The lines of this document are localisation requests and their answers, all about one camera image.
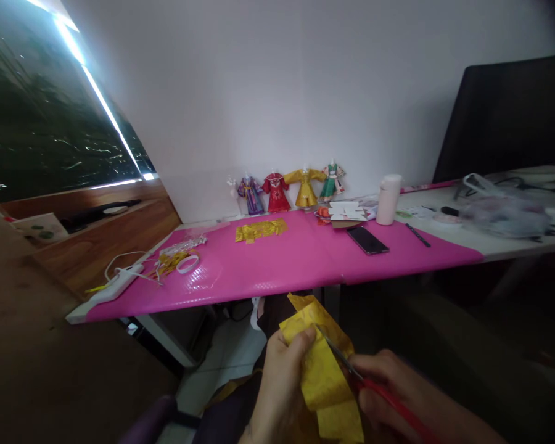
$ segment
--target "power strip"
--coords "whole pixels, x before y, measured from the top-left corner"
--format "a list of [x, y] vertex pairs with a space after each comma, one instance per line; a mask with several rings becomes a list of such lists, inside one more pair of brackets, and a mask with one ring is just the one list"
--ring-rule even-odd
[[127, 270], [119, 270], [119, 273], [109, 282], [109, 286], [95, 293], [91, 298], [91, 302], [102, 303], [117, 299], [134, 279], [137, 278], [135, 274], [126, 273], [125, 271], [140, 273], [143, 269], [144, 265], [137, 264], [131, 266]]

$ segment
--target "red scissors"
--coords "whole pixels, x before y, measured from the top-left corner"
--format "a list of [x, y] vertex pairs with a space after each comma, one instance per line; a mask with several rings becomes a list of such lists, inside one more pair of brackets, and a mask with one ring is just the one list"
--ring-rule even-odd
[[353, 376], [353, 384], [358, 391], [362, 389], [370, 389], [373, 392], [377, 393], [378, 395], [382, 396], [384, 400], [390, 404], [390, 406], [400, 414], [405, 421], [409, 423], [409, 425], [417, 432], [419, 437], [421, 438], [424, 444], [439, 444], [440, 441], [434, 433], [430, 429], [426, 427], [426, 425], [421, 422], [421, 420], [407, 407], [405, 407], [401, 401], [392, 393], [390, 393], [384, 386], [375, 383], [374, 381], [364, 378], [358, 371], [353, 367], [353, 365], [347, 360], [345, 355], [339, 350], [334, 343], [331, 342], [331, 339], [325, 334], [323, 329], [321, 329], [318, 325], [316, 328], [325, 336], [325, 340], [333, 354], [337, 357], [337, 359], [345, 365], [345, 367], [349, 370], [350, 374]]

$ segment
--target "red paper dress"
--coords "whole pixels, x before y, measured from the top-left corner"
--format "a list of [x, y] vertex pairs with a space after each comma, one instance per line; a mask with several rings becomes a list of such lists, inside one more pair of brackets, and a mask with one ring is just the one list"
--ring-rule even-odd
[[289, 185], [284, 182], [284, 177], [280, 173], [271, 173], [265, 178], [263, 191], [269, 194], [269, 208], [267, 211], [277, 213], [290, 209], [290, 203], [284, 193], [284, 190], [288, 190], [288, 187]]

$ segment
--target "white bottle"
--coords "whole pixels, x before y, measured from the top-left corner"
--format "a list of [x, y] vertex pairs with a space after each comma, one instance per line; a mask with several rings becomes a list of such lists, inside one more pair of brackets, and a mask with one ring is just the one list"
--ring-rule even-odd
[[395, 220], [402, 180], [401, 175], [386, 175], [380, 182], [378, 211], [376, 211], [376, 222], [380, 225], [391, 225]]

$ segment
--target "floor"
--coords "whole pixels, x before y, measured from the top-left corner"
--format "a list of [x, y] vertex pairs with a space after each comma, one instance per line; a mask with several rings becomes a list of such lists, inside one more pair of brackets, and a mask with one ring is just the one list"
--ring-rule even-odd
[[[179, 410], [199, 416], [218, 387], [251, 373], [265, 343], [265, 335], [253, 330], [249, 316], [238, 323], [225, 321], [214, 333], [205, 361], [184, 376], [177, 391]], [[157, 444], [191, 444], [193, 436], [193, 431], [171, 424]]]

